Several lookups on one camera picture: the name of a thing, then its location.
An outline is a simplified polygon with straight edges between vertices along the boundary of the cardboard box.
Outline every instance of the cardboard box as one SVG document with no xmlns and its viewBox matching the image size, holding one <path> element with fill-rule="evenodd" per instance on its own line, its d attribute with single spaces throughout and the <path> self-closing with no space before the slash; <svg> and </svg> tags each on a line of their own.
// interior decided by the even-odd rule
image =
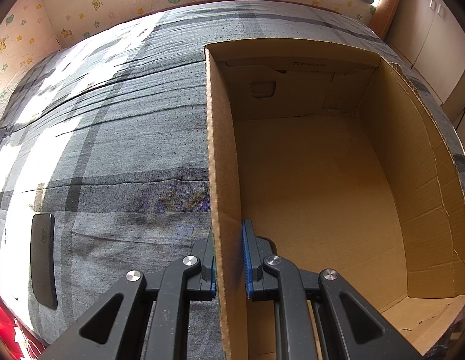
<svg viewBox="0 0 465 360">
<path fill-rule="evenodd" d="M 275 359 L 272 303 L 246 301 L 242 218 L 299 268 L 337 269 L 424 354 L 465 303 L 465 199 L 417 90 L 335 43 L 235 40 L 205 56 L 227 359 Z"/>
</svg>

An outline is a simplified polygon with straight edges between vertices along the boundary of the triangular cutout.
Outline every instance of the triangular cutout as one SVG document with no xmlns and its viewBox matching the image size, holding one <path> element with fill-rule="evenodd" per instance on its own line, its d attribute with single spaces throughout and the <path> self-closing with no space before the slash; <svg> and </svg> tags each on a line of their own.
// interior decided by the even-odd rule
<svg viewBox="0 0 465 360">
<path fill-rule="evenodd" d="M 365 344 L 384 334 L 384 329 L 349 294 L 339 295 L 357 344 Z"/>
<path fill-rule="evenodd" d="M 116 294 L 79 331 L 83 338 L 98 344 L 108 341 L 114 320 L 123 302 L 124 295 Z"/>
</svg>

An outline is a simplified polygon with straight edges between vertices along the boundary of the mattress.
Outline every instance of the mattress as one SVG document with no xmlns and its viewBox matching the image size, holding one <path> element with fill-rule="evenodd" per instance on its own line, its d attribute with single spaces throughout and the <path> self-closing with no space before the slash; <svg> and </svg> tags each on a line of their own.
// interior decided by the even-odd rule
<svg viewBox="0 0 465 360">
<path fill-rule="evenodd" d="M 162 270 L 207 237 L 204 45 L 260 37 L 348 44 L 400 64 L 465 182 L 449 121 L 411 69 L 358 21 L 243 0 L 118 25 L 39 62 L 0 121 L 0 295 L 36 335 L 53 342 L 127 271 Z M 55 217 L 56 310 L 39 304 L 30 283 L 38 212 Z M 216 300 L 193 302 L 189 326 L 189 359 L 224 358 Z"/>
</svg>

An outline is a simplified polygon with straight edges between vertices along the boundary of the blue gripper pad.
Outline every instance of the blue gripper pad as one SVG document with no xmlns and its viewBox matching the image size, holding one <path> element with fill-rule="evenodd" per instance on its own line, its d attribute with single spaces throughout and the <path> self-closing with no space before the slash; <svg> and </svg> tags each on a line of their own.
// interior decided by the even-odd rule
<svg viewBox="0 0 465 360">
<path fill-rule="evenodd" d="M 246 284 L 246 294 L 248 299 L 253 295 L 253 274 L 251 256 L 249 255 L 248 237 L 246 237 L 246 228 L 243 222 L 243 262 L 244 262 L 244 282 Z"/>
</svg>

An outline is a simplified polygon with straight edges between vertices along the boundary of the box handle cutout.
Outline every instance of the box handle cutout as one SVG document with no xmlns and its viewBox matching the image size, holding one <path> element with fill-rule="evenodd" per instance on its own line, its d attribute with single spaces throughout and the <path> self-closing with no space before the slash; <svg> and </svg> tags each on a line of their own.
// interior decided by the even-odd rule
<svg viewBox="0 0 465 360">
<path fill-rule="evenodd" d="M 254 81 L 251 83 L 251 93 L 255 99 L 274 96 L 276 81 Z"/>
</svg>

